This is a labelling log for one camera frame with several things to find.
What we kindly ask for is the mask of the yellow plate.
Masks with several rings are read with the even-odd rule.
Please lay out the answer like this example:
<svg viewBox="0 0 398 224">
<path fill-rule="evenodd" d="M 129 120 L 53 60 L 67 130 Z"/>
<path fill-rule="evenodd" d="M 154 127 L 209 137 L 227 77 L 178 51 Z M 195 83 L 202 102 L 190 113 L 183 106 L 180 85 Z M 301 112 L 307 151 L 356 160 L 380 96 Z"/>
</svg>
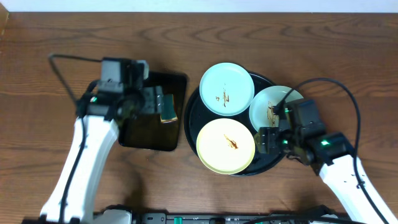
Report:
<svg viewBox="0 0 398 224">
<path fill-rule="evenodd" d="M 201 128 L 196 140 L 202 163 L 218 174 L 237 174 L 254 159 L 256 147 L 250 131 L 228 118 L 210 121 Z"/>
</svg>

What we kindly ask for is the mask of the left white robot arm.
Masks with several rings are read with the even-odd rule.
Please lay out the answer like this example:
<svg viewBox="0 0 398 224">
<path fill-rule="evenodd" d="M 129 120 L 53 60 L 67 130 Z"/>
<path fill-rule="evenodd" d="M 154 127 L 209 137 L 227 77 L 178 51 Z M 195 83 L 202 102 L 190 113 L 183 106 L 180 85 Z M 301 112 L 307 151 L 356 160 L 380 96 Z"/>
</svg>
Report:
<svg viewBox="0 0 398 224">
<path fill-rule="evenodd" d="M 72 145 L 60 178 L 42 207 L 40 223 L 94 223 L 94 202 L 110 149 L 124 123 L 160 113 L 161 86 L 92 81 L 76 101 Z"/>
</svg>

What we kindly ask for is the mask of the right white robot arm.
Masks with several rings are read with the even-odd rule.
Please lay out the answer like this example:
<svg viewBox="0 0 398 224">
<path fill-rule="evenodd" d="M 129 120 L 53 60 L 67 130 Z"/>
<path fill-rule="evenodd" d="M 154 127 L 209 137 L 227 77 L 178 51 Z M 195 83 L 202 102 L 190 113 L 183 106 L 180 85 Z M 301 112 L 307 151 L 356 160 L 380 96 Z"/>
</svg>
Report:
<svg viewBox="0 0 398 224">
<path fill-rule="evenodd" d="M 261 127 L 254 136 L 259 152 L 286 154 L 314 173 L 332 190 L 352 221 L 361 223 L 397 223 L 379 195 L 342 133 L 326 133 L 321 121 Z"/>
</svg>

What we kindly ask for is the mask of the pale green plate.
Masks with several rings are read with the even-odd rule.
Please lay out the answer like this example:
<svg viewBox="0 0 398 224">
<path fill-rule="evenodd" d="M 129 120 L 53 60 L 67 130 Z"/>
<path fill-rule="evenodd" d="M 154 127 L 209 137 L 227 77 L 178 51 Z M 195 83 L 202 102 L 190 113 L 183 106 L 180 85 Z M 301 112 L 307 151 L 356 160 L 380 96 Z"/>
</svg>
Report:
<svg viewBox="0 0 398 224">
<path fill-rule="evenodd" d="M 262 127 L 278 127 L 279 117 L 273 107 L 291 90 L 287 86 L 270 86 L 255 95 L 249 107 L 249 119 L 256 131 Z"/>
</svg>

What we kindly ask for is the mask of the green and yellow sponge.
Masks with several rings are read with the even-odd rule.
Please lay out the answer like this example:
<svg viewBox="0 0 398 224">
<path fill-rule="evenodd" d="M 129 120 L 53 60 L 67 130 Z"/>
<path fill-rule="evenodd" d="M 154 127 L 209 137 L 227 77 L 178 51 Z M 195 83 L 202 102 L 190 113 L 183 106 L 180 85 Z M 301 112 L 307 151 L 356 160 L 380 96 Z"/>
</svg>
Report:
<svg viewBox="0 0 398 224">
<path fill-rule="evenodd" d="M 161 123 L 170 123 L 178 120 L 175 112 L 173 94 L 164 95 L 162 98 L 162 111 L 160 114 Z"/>
</svg>

